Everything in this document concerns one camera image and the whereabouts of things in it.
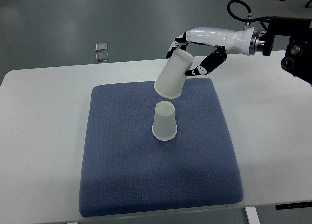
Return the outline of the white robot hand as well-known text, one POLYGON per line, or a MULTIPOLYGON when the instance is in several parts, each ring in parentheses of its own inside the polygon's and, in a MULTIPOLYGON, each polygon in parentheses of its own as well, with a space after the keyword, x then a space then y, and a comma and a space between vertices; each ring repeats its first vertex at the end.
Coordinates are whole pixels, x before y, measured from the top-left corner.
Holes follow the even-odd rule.
POLYGON ((189 42, 217 46, 217 49, 203 59, 199 66, 185 72, 186 76, 207 75, 226 61, 226 51, 237 50, 244 55, 254 55, 256 38, 259 34, 260 31, 254 27, 241 31, 207 27, 191 29, 174 39, 166 58, 170 58, 178 48, 186 51, 189 42))

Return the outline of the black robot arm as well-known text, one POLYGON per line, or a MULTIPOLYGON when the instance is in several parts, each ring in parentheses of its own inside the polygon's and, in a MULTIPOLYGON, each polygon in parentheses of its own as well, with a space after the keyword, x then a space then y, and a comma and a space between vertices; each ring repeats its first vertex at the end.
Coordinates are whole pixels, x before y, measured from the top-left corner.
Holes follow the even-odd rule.
POLYGON ((200 65, 186 71, 186 76, 206 75, 225 62, 226 52, 237 50, 243 55, 261 52, 271 54, 275 36, 287 36, 289 42, 281 60, 281 68, 294 77, 307 83, 312 82, 312 29, 310 19, 270 17, 268 27, 258 30, 254 27, 241 31, 220 28, 200 27, 184 32, 172 42, 166 57, 180 48, 185 50, 188 44, 214 46, 216 49, 202 60, 200 65))

